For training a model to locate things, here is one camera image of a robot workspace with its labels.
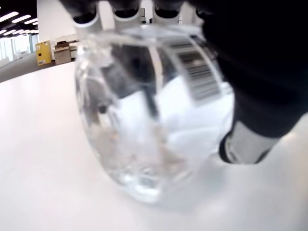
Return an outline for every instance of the white plastic part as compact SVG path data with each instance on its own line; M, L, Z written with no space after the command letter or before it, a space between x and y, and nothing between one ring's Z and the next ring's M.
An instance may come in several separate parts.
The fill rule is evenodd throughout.
M155 8L153 8L153 23L160 25L178 24L180 13L174 18L163 18L157 15Z
M115 19L115 29L121 30L129 27L135 27L140 24L140 10L138 12L130 17L130 18L121 18L115 15L114 13L114 19Z
M103 30L103 27L98 7L96 7L96 15L92 21L84 24L79 24L73 20L73 25L75 27L79 39L86 38L89 34L100 33Z

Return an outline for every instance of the barcode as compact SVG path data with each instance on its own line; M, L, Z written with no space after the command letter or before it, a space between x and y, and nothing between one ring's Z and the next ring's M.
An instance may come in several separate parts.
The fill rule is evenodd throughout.
M164 42L184 65L188 74L188 87L195 101L220 96L220 89L210 66L189 39L173 38Z

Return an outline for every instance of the cardboard box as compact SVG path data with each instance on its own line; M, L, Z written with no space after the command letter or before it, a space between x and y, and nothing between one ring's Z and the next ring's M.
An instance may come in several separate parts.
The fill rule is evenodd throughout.
M72 61L70 47L62 47L54 50L56 65L65 64Z

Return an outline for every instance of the ceiling light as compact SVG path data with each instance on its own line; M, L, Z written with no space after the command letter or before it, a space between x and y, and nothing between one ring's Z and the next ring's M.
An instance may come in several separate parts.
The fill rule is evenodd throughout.
M4 36L6 36L6 35L9 35L9 34L11 34L11 33L15 32L15 31L16 31L16 30L10 30L10 31L8 31L8 32L4 33L3 35L4 35Z
M36 22L37 20L38 20L37 18L31 19L29 21L26 21L25 24L30 24L30 23Z
M12 21L12 23L18 23L18 22L23 21L23 20L25 20L25 19L27 19L27 18L30 18L30 17L31 17L31 16L30 16L29 14L27 14L27 15L22 16L22 17L20 17L20 18L14 19L14 20Z
M20 34L27 33L28 31L30 31L30 30L24 30L23 32L20 32Z
M23 32L24 30L17 30L17 31L15 31L14 33L13 33L13 35L16 35L16 34L18 34L18 33L20 33L20 32Z
M7 19L9 19L9 18L12 18L12 17L16 16L16 15L18 15L18 12L16 12L16 11L11 12L11 13L5 15L5 16L2 16L2 17L0 18L0 22L3 22L3 21L5 21L5 20L7 20Z

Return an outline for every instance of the ceiling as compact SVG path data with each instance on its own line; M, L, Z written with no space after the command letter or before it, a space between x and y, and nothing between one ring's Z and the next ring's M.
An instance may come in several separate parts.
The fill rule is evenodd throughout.
M13 0L3 0L0 1L0 17L7 15L11 12L18 12L19 14L9 18L3 22L0 22L0 30L6 29L7 31L10 30L35 30L38 29L38 25L32 25L32 23L26 25L24 22L37 18L37 1L36 0L27 0L27 1L13 1ZM27 18L18 23L12 23L12 20L16 18L20 18L24 15L31 15L30 18ZM13 37L17 35L7 35L4 36L3 34L0 35L0 38L6 37Z

